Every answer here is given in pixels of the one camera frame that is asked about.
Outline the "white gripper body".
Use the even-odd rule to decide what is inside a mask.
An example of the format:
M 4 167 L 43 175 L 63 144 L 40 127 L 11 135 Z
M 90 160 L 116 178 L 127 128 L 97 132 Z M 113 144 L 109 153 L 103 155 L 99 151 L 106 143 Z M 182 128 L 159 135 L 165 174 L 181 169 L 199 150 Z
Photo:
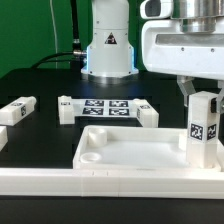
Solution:
M 224 80 L 224 19 L 213 33 L 198 34 L 182 33 L 176 20 L 148 21 L 141 45 L 148 71 Z

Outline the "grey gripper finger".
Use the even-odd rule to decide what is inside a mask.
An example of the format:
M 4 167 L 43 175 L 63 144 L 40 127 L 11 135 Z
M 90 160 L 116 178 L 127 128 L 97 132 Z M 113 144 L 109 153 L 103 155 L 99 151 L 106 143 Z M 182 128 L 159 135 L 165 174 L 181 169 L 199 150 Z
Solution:
M 183 94 L 185 107 L 187 107 L 189 104 L 189 96 L 196 93 L 193 80 L 194 78 L 190 76 L 177 77 L 177 84 Z
M 218 96 L 211 100 L 211 112 L 224 113 L 224 87 L 220 90 Z

